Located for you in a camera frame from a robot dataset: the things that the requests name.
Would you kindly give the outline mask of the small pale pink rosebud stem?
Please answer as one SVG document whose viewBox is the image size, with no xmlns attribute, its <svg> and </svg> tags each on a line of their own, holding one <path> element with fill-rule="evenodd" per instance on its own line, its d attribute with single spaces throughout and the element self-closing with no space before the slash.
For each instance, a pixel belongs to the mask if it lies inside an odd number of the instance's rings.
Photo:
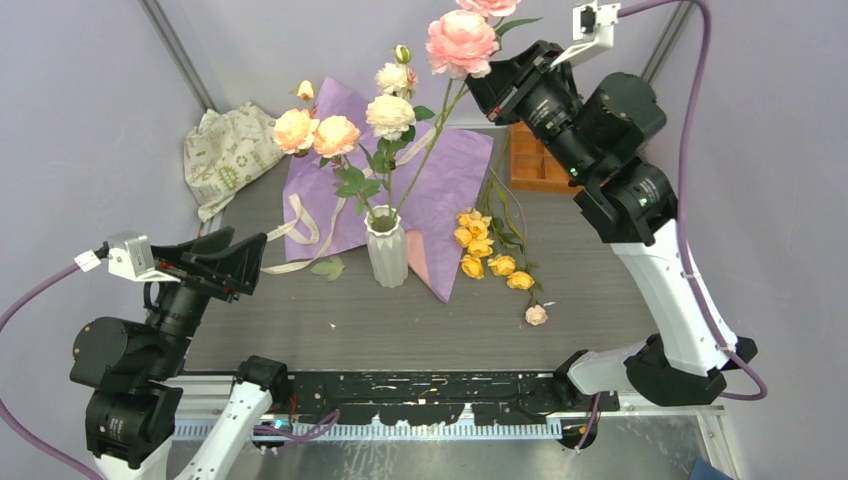
<svg viewBox="0 0 848 480">
<path fill-rule="evenodd" d="M 505 276 L 507 286 L 528 294 L 524 322 L 530 326 L 541 326 L 549 321 L 548 308 L 554 302 L 544 302 L 544 288 L 536 276 L 539 264 L 529 255 L 529 231 L 524 209 L 517 196 L 506 184 L 505 168 L 510 153 L 510 140 L 506 136 L 498 154 L 489 166 L 488 195 L 494 195 L 500 204 L 499 216 L 494 220 L 498 246 L 505 256 L 511 256 L 515 268 Z"/>
</svg>

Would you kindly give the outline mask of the yellow rose flower spray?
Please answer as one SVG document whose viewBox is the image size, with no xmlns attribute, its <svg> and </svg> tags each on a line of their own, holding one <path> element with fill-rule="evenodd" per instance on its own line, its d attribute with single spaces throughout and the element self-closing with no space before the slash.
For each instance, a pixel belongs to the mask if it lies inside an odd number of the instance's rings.
<svg viewBox="0 0 848 480">
<path fill-rule="evenodd" d="M 488 169 L 476 204 L 456 215 L 453 236 L 462 249 L 459 268 L 467 277 L 481 280 L 491 274 L 537 300 L 543 287 L 529 256 L 526 216 L 495 168 Z"/>
</svg>

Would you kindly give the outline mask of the cream printed ribbon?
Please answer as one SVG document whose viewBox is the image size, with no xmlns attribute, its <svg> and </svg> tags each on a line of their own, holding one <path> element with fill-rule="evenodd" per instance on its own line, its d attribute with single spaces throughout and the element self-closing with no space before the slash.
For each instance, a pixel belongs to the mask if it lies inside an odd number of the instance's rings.
<svg viewBox="0 0 848 480">
<path fill-rule="evenodd" d="M 269 275 L 281 275 L 292 273 L 295 271 L 299 271 L 308 267 L 315 260 L 322 258 L 325 256 L 325 252 L 329 249 L 333 235 L 335 232 L 337 218 L 340 212 L 343 210 L 347 200 L 345 198 L 338 199 L 334 210 L 330 217 L 330 227 L 325 236 L 322 235 L 321 230 L 319 229 L 317 223 L 311 216 L 311 214 L 306 210 L 306 208 L 302 205 L 301 199 L 297 194 L 292 194 L 287 198 L 289 205 L 291 206 L 294 218 L 283 224 L 279 225 L 277 228 L 272 230 L 267 234 L 268 242 L 272 242 L 278 238 L 288 236 L 295 243 L 300 245 L 313 245 L 318 243 L 321 239 L 323 239 L 323 244 L 317 253 L 309 260 L 302 261 L 293 261 L 283 265 L 277 265 L 272 267 L 262 267 L 260 271 Z M 309 230 L 310 236 L 305 237 L 299 231 L 296 230 L 296 227 L 299 224 L 303 224 Z"/>
</svg>

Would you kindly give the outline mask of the peach rose flower stem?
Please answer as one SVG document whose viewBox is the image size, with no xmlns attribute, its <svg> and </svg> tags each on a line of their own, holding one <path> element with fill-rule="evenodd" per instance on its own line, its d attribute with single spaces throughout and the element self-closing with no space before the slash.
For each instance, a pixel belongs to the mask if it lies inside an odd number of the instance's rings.
<svg viewBox="0 0 848 480">
<path fill-rule="evenodd" d="M 337 178 L 335 195 L 353 199 L 357 214 L 366 213 L 376 219 L 371 198 L 379 192 L 380 182 L 369 179 L 365 171 L 350 160 L 350 154 L 359 146 L 360 136 L 359 128 L 347 117 L 332 115 L 319 119 L 315 106 L 285 111 L 274 120 L 271 134 L 273 142 L 285 155 L 318 155 L 319 166 L 331 166 Z"/>
</svg>

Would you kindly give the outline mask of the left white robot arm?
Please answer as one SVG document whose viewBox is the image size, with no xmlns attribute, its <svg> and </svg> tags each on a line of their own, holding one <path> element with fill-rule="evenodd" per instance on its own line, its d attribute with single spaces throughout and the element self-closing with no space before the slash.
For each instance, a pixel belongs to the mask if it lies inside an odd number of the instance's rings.
<svg viewBox="0 0 848 480">
<path fill-rule="evenodd" d="M 209 302 L 255 291 L 267 241 L 264 233 L 236 241 L 230 227 L 172 246 L 137 232 L 108 238 L 108 270 L 142 285 L 146 318 L 97 318 L 73 343 L 70 378 L 92 389 L 86 445 L 105 478 L 165 477 L 183 395 L 170 380 Z"/>
</svg>

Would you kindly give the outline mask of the pink peony flower stem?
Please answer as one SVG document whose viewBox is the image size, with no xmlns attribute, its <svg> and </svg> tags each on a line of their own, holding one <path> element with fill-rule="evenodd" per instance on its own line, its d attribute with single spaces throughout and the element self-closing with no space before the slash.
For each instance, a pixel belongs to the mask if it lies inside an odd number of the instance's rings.
<svg viewBox="0 0 848 480">
<path fill-rule="evenodd" d="M 435 115 L 424 156 L 397 204 L 404 206 L 428 163 L 453 110 L 469 93 L 465 82 L 491 72 L 491 59 L 502 49 L 503 36 L 510 30 L 538 22 L 538 17 L 513 18 L 517 1 L 459 1 L 458 8 L 430 23 L 425 49 L 434 75 L 449 77 L 442 108 Z"/>
</svg>

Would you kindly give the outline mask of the pink white flower spray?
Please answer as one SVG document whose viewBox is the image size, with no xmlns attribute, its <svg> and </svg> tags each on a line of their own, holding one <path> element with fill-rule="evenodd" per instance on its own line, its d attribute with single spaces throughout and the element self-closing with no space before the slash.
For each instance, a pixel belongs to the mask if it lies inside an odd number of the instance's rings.
<svg viewBox="0 0 848 480">
<path fill-rule="evenodd" d="M 378 139 L 369 166 L 378 175 L 392 202 L 391 173 L 397 167 L 397 153 L 416 136 L 416 122 L 429 120 L 435 113 L 425 106 L 413 106 L 417 75 L 410 66 L 411 50 L 394 47 L 394 61 L 385 63 L 375 74 L 378 95 L 366 107 L 366 122 Z"/>
</svg>

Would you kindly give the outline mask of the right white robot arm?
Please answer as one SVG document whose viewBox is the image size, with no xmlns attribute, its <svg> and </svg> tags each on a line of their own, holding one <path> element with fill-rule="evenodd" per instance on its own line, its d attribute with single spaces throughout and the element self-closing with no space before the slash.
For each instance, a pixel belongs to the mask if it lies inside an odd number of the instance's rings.
<svg viewBox="0 0 848 480">
<path fill-rule="evenodd" d="M 678 237 L 678 191 L 640 156 L 665 113 L 652 87 L 624 72 L 582 97 L 559 52 L 536 42 L 466 86 L 489 121 L 526 125 L 566 170 L 582 216 L 625 265 L 657 330 L 629 347 L 574 353 L 555 371 L 556 400 L 577 411 L 594 394 L 629 390 L 663 407 L 711 404 L 726 395 L 725 372 L 757 346 L 720 321 Z"/>
</svg>

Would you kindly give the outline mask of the purple pink wrapping paper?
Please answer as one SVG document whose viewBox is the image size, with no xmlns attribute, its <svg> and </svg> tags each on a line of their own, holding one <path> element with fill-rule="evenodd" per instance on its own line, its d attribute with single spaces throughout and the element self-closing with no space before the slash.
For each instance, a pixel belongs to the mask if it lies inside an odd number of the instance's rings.
<svg viewBox="0 0 848 480">
<path fill-rule="evenodd" d="M 454 237 L 456 216 L 475 204 L 492 152 L 493 140 L 486 135 L 444 129 L 433 149 L 422 149 L 393 174 L 395 195 L 406 199 L 401 224 L 413 234 L 413 252 L 419 257 L 411 267 L 443 302 L 451 297 L 462 256 Z M 319 161 L 319 156 L 310 154 L 289 163 L 282 190 L 283 218 L 295 219 L 289 198 L 297 195 L 319 234 L 311 245 L 286 239 L 289 262 L 335 255 L 366 243 L 364 216 L 353 200 L 342 209 L 336 207 L 337 179 Z"/>
</svg>

